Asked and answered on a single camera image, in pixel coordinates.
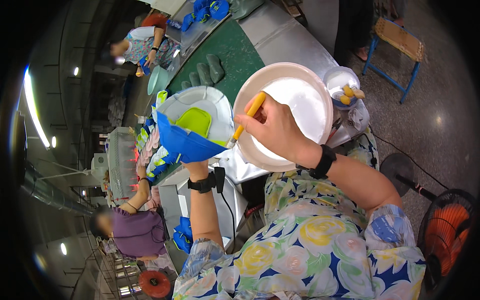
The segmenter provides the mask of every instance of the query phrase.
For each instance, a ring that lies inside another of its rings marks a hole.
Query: floral blouse
[[[347,146],[348,156],[378,168],[369,130]],[[267,180],[265,219],[231,255],[196,240],[174,299],[418,298],[425,260],[399,207],[382,206],[367,220],[333,183],[294,170]]]

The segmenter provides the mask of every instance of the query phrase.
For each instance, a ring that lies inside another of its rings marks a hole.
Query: purple shirt
[[[137,258],[167,252],[162,217],[158,213],[144,211],[130,215],[119,207],[112,210],[113,239],[122,254]]]

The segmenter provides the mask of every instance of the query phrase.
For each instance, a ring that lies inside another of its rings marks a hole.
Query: fan base
[[[405,154],[393,153],[387,156],[380,165],[380,172],[393,183],[400,197],[403,197],[410,189],[395,178],[395,175],[398,174],[413,181],[413,162]]]

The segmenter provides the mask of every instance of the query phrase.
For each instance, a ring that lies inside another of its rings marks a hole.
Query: factory floor
[[[425,56],[404,104],[399,104],[400,90],[371,69],[362,76],[364,62],[353,56],[350,59],[349,67],[359,75],[366,94],[371,128],[378,137],[409,154],[443,185],[466,190],[477,197],[480,108],[467,63],[426,1],[409,1],[405,28],[424,43]],[[373,54],[372,64],[403,86],[407,86],[414,66],[412,60],[383,41]],[[124,126],[136,124],[134,113],[144,115],[150,111],[151,97],[145,92],[147,83],[148,77],[135,79]],[[399,152],[378,138],[376,141],[380,162]],[[445,190],[417,166],[414,172],[414,179],[434,194]],[[417,236],[430,201],[413,191],[402,200]]]

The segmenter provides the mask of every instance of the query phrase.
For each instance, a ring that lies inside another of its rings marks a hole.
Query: foot
[[[395,24],[397,24],[400,27],[403,27],[403,18],[398,18],[395,21],[393,21]]]
[[[365,50],[365,47],[357,48],[357,50],[355,51],[355,55],[358,56],[362,61],[367,61],[368,54]]]

